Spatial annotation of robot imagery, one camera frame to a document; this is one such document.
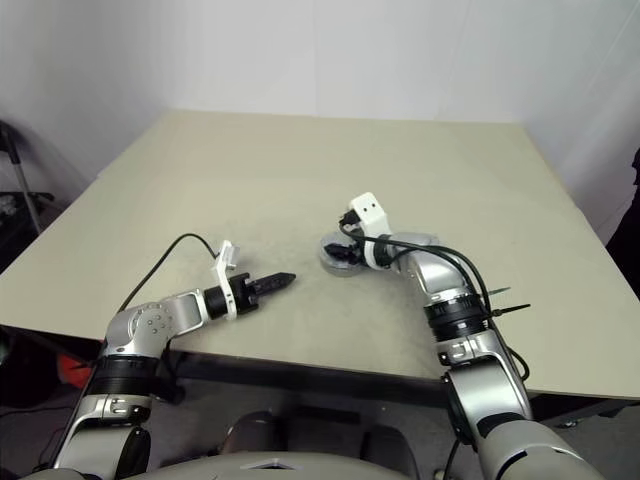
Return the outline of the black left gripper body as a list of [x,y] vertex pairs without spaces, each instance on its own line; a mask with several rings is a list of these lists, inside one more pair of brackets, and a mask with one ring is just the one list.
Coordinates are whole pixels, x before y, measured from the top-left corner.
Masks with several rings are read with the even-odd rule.
[[249,273],[233,277],[233,295],[238,315],[248,314],[259,308],[260,282],[251,280]]

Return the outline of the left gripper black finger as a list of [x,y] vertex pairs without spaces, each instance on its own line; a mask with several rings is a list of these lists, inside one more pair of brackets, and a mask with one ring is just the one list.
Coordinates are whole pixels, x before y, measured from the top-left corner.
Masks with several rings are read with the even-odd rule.
[[256,296],[258,298],[271,295],[287,288],[296,280],[295,276],[266,276],[256,280]]
[[296,275],[287,272],[278,272],[254,281],[255,291],[278,291],[288,287]]

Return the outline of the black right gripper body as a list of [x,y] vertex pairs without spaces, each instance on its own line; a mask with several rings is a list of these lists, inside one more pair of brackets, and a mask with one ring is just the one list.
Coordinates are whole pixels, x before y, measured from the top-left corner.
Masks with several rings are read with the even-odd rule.
[[362,230],[359,228],[360,217],[353,209],[347,210],[339,220],[339,256],[349,264],[364,264],[364,243],[361,239]]

